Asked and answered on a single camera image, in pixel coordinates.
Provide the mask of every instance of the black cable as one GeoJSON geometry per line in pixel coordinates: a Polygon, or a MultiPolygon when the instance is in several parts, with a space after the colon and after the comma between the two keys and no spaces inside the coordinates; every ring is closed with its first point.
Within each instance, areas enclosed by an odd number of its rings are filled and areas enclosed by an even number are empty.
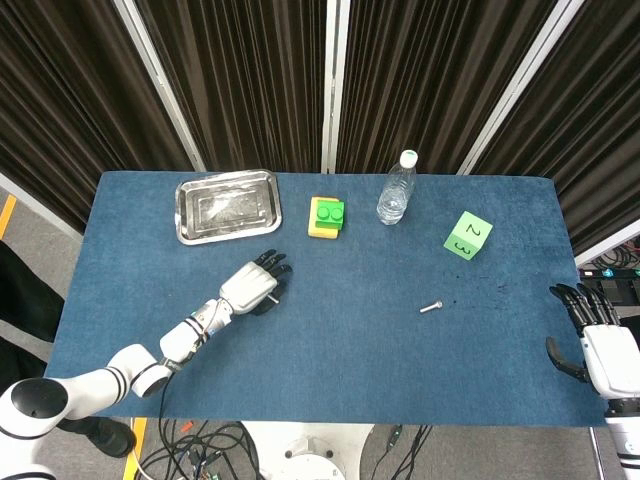
{"type": "Polygon", "coordinates": [[[231,472],[231,476],[233,477],[233,480],[239,480],[238,475],[236,474],[236,471],[233,469],[233,465],[231,465],[231,462],[229,461],[229,457],[227,456],[226,452],[222,454],[222,458],[224,458],[224,461],[227,462],[227,466],[229,467],[229,471],[231,472]]]}
{"type": "Polygon", "coordinates": [[[591,263],[594,267],[605,270],[607,268],[629,268],[640,262],[640,257],[636,252],[632,251],[626,244],[615,247],[610,252],[607,252],[591,263]]]}
{"type": "Polygon", "coordinates": [[[399,475],[407,469],[409,469],[409,473],[405,477],[405,480],[409,480],[411,478],[411,475],[413,474],[413,470],[415,468],[416,458],[418,457],[420,450],[422,449],[423,445],[427,441],[427,438],[429,438],[429,435],[431,435],[432,431],[433,431],[432,425],[421,425],[418,428],[418,432],[416,433],[415,437],[413,438],[413,441],[411,442],[411,448],[409,449],[405,457],[402,459],[402,462],[400,462],[400,465],[398,465],[398,468],[396,469],[395,473],[391,477],[391,480],[396,480],[399,477],[399,475]]]}
{"type": "Polygon", "coordinates": [[[376,476],[376,472],[378,471],[378,466],[380,465],[380,463],[382,462],[382,460],[384,460],[384,457],[387,456],[387,454],[390,452],[391,450],[386,450],[382,456],[378,459],[378,461],[376,462],[375,467],[373,467],[373,472],[371,472],[371,478],[370,480],[373,480],[373,478],[376,476]]]}
{"type": "Polygon", "coordinates": [[[162,417],[164,415],[164,399],[167,394],[167,388],[171,384],[171,380],[173,380],[173,375],[169,377],[169,380],[167,381],[167,383],[164,384],[164,388],[162,389],[162,396],[160,397],[160,412],[158,413],[158,431],[160,432],[160,440],[162,440],[162,444],[164,445],[164,448],[166,448],[167,452],[169,452],[169,458],[176,465],[176,468],[180,472],[180,475],[182,475],[186,480],[189,478],[189,476],[185,473],[184,470],[182,470],[180,463],[178,462],[176,457],[173,455],[173,450],[169,448],[169,442],[165,438],[164,432],[162,431],[162,417]]]}
{"type": "MultiPolygon", "coordinates": [[[[225,462],[230,465],[229,468],[232,475],[234,475],[234,478],[237,478],[237,474],[233,468],[231,460],[228,458],[228,455],[226,455],[226,452],[240,447],[247,456],[247,459],[251,464],[251,468],[254,470],[256,480],[264,480],[264,477],[260,473],[260,465],[255,443],[246,427],[241,422],[228,423],[219,427],[212,433],[202,435],[203,429],[209,423],[208,421],[205,421],[195,434],[185,435],[176,440],[177,420],[170,421],[169,419],[163,418],[167,395],[166,392],[170,380],[163,388],[160,399],[160,412],[158,414],[158,431],[163,447],[151,452],[151,454],[142,460],[140,462],[141,468],[146,470],[154,464],[168,460],[167,470],[165,471],[165,478],[167,480],[173,480],[178,472],[185,479],[189,479],[191,476],[185,475],[185,470],[181,466],[182,460],[188,455],[190,449],[200,447],[201,451],[198,452],[200,449],[196,449],[196,453],[199,453],[200,462],[198,465],[194,465],[194,478],[198,478],[201,470],[205,466],[214,463],[223,456],[226,456],[225,462]],[[169,423],[172,423],[170,434],[168,432],[169,423]],[[218,445],[217,443],[220,442],[217,442],[217,440],[221,439],[227,440],[227,442],[225,444],[218,445]]],[[[142,476],[140,471],[138,471],[136,472],[136,479],[140,478],[142,478],[142,476]]]]}

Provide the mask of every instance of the toy block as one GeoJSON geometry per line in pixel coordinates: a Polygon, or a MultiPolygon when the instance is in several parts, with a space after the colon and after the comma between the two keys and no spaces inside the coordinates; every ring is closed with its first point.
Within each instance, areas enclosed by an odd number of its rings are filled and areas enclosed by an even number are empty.
{"type": "Polygon", "coordinates": [[[316,227],[341,230],[343,220],[344,202],[318,201],[318,209],[316,210],[316,227]]]}
{"type": "Polygon", "coordinates": [[[444,248],[471,260],[482,248],[493,225],[475,215],[464,212],[444,243],[444,248]]]}
{"type": "Polygon", "coordinates": [[[331,197],[311,197],[311,208],[309,210],[309,227],[307,229],[307,233],[310,237],[316,238],[328,238],[328,239],[336,239],[338,238],[338,230],[335,228],[319,228],[316,227],[316,212],[318,211],[318,202],[338,202],[337,198],[331,197]]]}

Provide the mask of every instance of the curtain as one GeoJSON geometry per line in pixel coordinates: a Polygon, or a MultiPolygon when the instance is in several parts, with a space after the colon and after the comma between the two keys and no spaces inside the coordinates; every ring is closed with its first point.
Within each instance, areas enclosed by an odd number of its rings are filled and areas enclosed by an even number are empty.
{"type": "Polygon", "coordinates": [[[352,0],[336,171],[456,173],[554,4],[352,0]]]}
{"type": "Polygon", "coordinates": [[[109,0],[3,0],[0,42],[0,171],[73,227],[105,170],[192,170],[109,0]]]}
{"type": "Polygon", "coordinates": [[[138,0],[211,170],[320,171],[326,0],[138,0]]]}
{"type": "Polygon", "coordinates": [[[552,178],[576,254],[640,218],[640,2],[583,5],[473,173],[552,178]]]}

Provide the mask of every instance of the cable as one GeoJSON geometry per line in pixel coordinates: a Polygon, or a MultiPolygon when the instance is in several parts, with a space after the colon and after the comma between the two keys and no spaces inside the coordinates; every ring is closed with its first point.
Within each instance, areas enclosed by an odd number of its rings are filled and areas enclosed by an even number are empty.
{"type": "Polygon", "coordinates": [[[180,462],[176,460],[176,457],[173,454],[173,450],[169,448],[169,442],[165,438],[164,432],[162,430],[162,416],[164,415],[164,399],[167,394],[167,388],[171,384],[171,380],[173,380],[173,375],[169,377],[169,380],[167,381],[167,383],[164,384],[164,387],[162,389],[162,396],[160,397],[160,412],[158,413],[158,431],[160,432],[160,440],[162,440],[162,444],[164,445],[164,448],[166,448],[167,452],[169,452],[169,458],[171,459],[171,461],[173,461],[173,463],[175,463],[178,471],[180,472],[180,475],[182,475],[183,478],[188,478],[187,474],[184,472],[184,470],[182,470],[182,467],[180,466],[180,462]]]}
{"type": "Polygon", "coordinates": [[[371,479],[373,480],[373,478],[376,476],[376,472],[378,471],[378,466],[380,465],[380,462],[382,462],[382,460],[384,460],[384,457],[387,456],[387,453],[389,453],[390,450],[385,451],[382,456],[378,459],[378,461],[376,462],[376,466],[373,467],[373,472],[371,472],[371,479]]]}
{"type": "Polygon", "coordinates": [[[380,463],[382,463],[382,460],[384,460],[384,458],[391,451],[391,449],[396,446],[396,443],[398,442],[398,439],[400,438],[401,434],[402,434],[402,425],[396,425],[394,429],[391,431],[391,433],[389,434],[389,439],[387,440],[387,448],[385,452],[382,454],[382,456],[376,462],[376,465],[373,467],[373,472],[371,472],[370,480],[373,480],[373,478],[376,476],[376,472],[378,471],[378,467],[380,466],[380,463]]]}
{"type": "Polygon", "coordinates": [[[607,268],[633,268],[640,263],[640,255],[633,243],[625,243],[615,247],[591,262],[594,267],[605,270],[607,268]]]}
{"type": "Polygon", "coordinates": [[[391,480],[396,480],[399,475],[407,469],[409,469],[409,473],[407,473],[407,476],[404,478],[404,480],[409,480],[411,478],[411,475],[413,475],[413,470],[415,468],[415,461],[418,457],[418,453],[420,453],[422,446],[425,444],[432,431],[433,425],[420,425],[420,427],[418,428],[418,432],[411,442],[411,448],[402,459],[402,462],[400,462],[400,465],[398,465],[398,468],[391,477],[391,480]]]}
{"type": "MultiPolygon", "coordinates": [[[[209,423],[207,420],[195,434],[185,435],[176,440],[177,420],[164,419],[165,401],[170,382],[171,379],[162,390],[160,412],[158,414],[158,432],[163,446],[151,452],[144,460],[140,460],[134,452],[138,467],[135,478],[141,479],[144,477],[146,480],[155,480],[148,474],[147,469],[156,463],[166,461],[165,480],[173,480],[177,473],[181,475],[178,480],[190,480],[191,478],[198,480],[203,469],[219,458],[224,458],[231,474],[234,478],[237,478],[233,464],[226,452],[240,447],[254,470],[256,480],[264,480],[264,477],[260,474],[260,464],[255,443],[241,422],[227,423],[217,428],[214,432],[203,435],[202,431],[209,423]],[[187,475],[185,469],[181,466],[185,456],[191,460],[193,466],[191,475],[187,475]]],[[[133,419],[131,419],[130,425],[133,426],[133,419]]]]}

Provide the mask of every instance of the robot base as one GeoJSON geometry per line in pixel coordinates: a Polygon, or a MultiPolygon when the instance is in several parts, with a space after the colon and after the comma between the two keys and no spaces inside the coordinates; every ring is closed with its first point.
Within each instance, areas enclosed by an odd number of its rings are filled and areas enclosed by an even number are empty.
{"type": "Polygon", "coordinates": [[[373,424],[242,422],[268,480],[359,480],[373,424]]]}

